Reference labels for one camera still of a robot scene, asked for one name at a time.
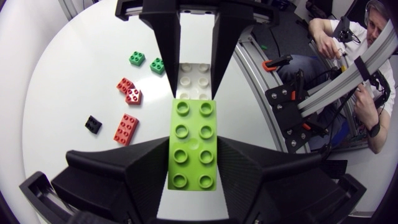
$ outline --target green lego brick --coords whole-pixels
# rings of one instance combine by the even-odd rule
[[[129,58],[130,63],[132,65],[137,65],[137,66],[141,66],[144,60],[145,60],[145,55],[140,52],[134,52]]]
[[[216,102],[174,99],[168,189],[216,190],[216,165]]]
[[[150,65],[150,69],[159,75],[161,75],[164,72],[164,65],[163,65],[163,60],[160,58],[156,58]]]

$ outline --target man's hand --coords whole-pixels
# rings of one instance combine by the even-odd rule
[[[356,102],[354,112],[358,119],[365,124],[365,127],[370,130],[379,122],[379,115],[374,105],[373,99],[365,86],[358,85],[359,91],[355,91]]]
[[[318,51],[322,56],[328,59],[341,58],[341,55],[336,47],[333,38],[326,35],[325,32],[319,32],[319,34],[314,35],[314,39],[317,42]]]

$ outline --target white table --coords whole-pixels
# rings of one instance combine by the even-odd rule
[[[139,120],[131,144],[169,135],[172,92],[165,74],[149,64],[160,53],[153,30],[138,17],[123,22],[114,16],[116,0],[83,11],[51,41],[30,81],[22,127],[26,176],[44,172],[52,180],[67,167],[69,150],[104,151],[121,147],[113,136],[124,113]],[[180,61],[210,63],[212,15],[181,15]],[[141,67],[130,65],[133,51],[145,54]],[[129,106],[116,85],[126,77],[144,97]],[[275,149],[257,101],[231,59],[215,97],[218,135]],[[85,127],[89,115],[102,122],[98,135]],[[227,218],[220,176],[214,192],[164,189],[159,218],[211,220]]]

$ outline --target man's arm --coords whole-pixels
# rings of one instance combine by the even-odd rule
[[[308,29],[317,43],[318,51],[322,56],[329,59],[333,59],[334,57],[340,59],[340,53],[336,44],[333,38],[330,37],[333,34],[333,30],[328,19],[313,19],[310,21]]]
[[[377,136],[375,136],[374,138],[371,138],[368,135],[368,144],[369,144],[369,148],[372,150],[373,153],[377,154],[379,152],[381,152],[381,149],[384,146],[384,143],[386,143],[387,140],[387,132],[390,126],[390,115],[387,113],[387,111],[382,109],[377,109],[377,112],[381,112],[380,114],[380,131],[379,134],[377,134]]]
[[[366,129],[371,130],[378,122],[380,122],[379,133],[371,138],[368,135],[369,148],[373,153],[381,152],[381,149],[386,142],[387,132],[390,127],[390,115],[387,111],[376,109],[373,99],[362,84],[358,85],[359,91],[355,91],[356,102],[354,111],[364,124]]]

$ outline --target man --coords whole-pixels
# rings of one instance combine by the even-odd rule
[[[346,57],[342,57],[339,48],[341,46],[336,46],[332,35],[333,31],[336,29],[339,21],[330,21],[326,19],[313,19],[309,23],[309,30],[317,43],[318,51],[328,59],[334,59],[334,63],[340,67],[346,62],[349,66],[353,64],[354,60],[361,56],[368,49],[370,45],[377,39],[383,28],[386,26],[389,17],[387,15],[384,6],[375,0],[369,1],[367,5],[367,18],[365,19],[368,23],[368,29],[361,27],[358,23],[351,22],[350,30],[359,39],[358,42],[349,42],[346,44]],[[321,63],[312,58],[293,55],[292,63],[289,66],[283,67],[279,75],[283,81],[290,80],[294,73],[301,68],[304,71],[305,82],[309,88],[320,84],[326,80],[326,75],[317,78],[312,81],[313,77],[321,74],[324,70]],[[376,87],[370,87],[369,81],[358,85],[358,89],[355,92],[353,99],[351,101],[354,104],[354,114],[362,121],[368,130],[368,144],[369,148],[375,154],[381,152],[381,149],[386,142],[387,132],[390,125],[392,107],[394,105],[394,98],[396,95],[395,91],[395,81],[392,75],[392,69],[389,61],[387,60],[380,68],[379,71],[384,75],[387,82],[391,88],[391,94],[388,101],[381,108],[376,108],[374,105],[374,99],[377,98],[381,93]],[[327,106],[318,117],[318,121],[321,124],[327,125],[331,122],[334,114],[336,112],[335,105]],[[332,137],[340,130],[341,125],[345,121],[345,117],[339,114],[337,118],[333,121],[333,132]],[[320,148],[324,144],[329,143],[329,136],[321,138],[316,136],[309,141],[310,147],[312,149]]]

